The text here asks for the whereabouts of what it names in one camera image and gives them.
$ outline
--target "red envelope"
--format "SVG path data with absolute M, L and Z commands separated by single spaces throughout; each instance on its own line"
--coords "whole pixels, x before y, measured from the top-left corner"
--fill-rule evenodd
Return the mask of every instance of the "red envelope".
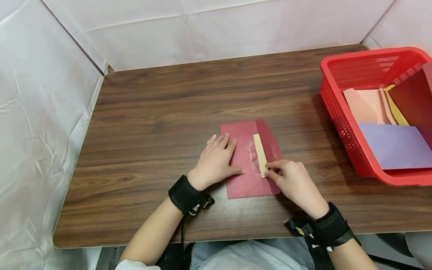
M 416 126 L 432 149 L 432 63 L 388 91 L 411 126 Z
M 226 182 L 228 199 L 276 195 L 280 189 L 273 180 L 262 178 L 255 149 L 254 134 L 259 134 L 267 162 L 279 160 L 280 147 L 263 119 L 223 124 L 221 134 L 228 133 L 229 141 L 237 141 L 230 165 L 241 167 L 245 175 L 235 175 Z

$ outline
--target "person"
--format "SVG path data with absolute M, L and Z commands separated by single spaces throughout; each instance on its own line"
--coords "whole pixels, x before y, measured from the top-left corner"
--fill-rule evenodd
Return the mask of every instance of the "person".
M 233 140 L 230 144 L 228 141 L 228 134 L 220 137 L 213 135 L 208 141 L 198 164 L 187 175 L 188 182 L 197 191 L 203 191 L 229 176 L 245 173 L 242 168 L 229 165 L 236 141 Z M 330 204 L 322 197 L 302 163 L 279 160 L 267 163 L 266 167 L 269 169 L 266 176 L 275 181 L 283 194 L 311 218 L 318 220 L 329 213 Z M 182 217 L 182 211 L 167 197 L 133 236 L 116 270 L 160 269 L 154 265 L 167 247 Z M 217 252 L 203 258 L 200 252 L 209 251 L 212 245 L 218 245 L 218 242 L 197 243 L 196 245 L 203 244 L 206 247 L 194 246 L 191 269 L 314 269 L 304 238 L 280 240 L 294 240 L 294 245 L 297 246 L 291 249 L 287 249 L 286 245 L 278 248 L 278 245 L 248 240 L 219 248 Z M 334 251 L 328 254 L 336 270 L 378 269 L 354 238 L 334 247 Z

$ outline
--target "wood grain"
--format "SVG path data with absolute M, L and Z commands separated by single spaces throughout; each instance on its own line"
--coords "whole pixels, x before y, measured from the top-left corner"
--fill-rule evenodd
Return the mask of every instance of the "wood grain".
M 356 175 L 319 95 L 325 56 L 361 45 L 109 73 L 54 233 L 58 248 L 125 245 L 197 163 L 219 125 L 264 118 L 282 156 L 304 162 L 355 233 L 432 229 L 432 188 Z M 191 219 L 186 241 L 290 236 L 282 194 L 228 200 Z M 173 241 L 179 240 L 176 234 Z

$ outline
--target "purple paper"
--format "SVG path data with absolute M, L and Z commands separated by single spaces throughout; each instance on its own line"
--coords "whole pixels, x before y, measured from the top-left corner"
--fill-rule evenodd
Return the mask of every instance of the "purple paper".
M 417 127 L 359 123 L 383 170 L 432 168 L 432 150 Z

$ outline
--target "black strap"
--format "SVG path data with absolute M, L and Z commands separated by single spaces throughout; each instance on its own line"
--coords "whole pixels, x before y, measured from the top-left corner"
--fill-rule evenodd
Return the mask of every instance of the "black strap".
M 208 194 L 197 191 L 182 175 L 180 179 L 168 191 L 171 202 L 184 214 L 180 221 L 180 243 L 182 268 L 185 267 L 184 255 L 184 230 L 187 221 L 191 216 L 195 216 L 202 209 L 208 209 L 215 203 L 215 200 Z
M 205 196 L 197 191 L 182 175 L 180 179 L 168 191 L 172 203 L 180 209 L 183 214 L 196 214 L 201 204 L 205 201 Z
M 290 219 L 285 226 L 294 235 L 301 234 L 310 238 L 312 246 L 324 247 L 328 251 L 345 244 L 352 238 L 361 245 L 337 207 L 333 203 L 328 205 L 330 210 L 322 218 L 314 220 L 305 213 L 301 219 Z

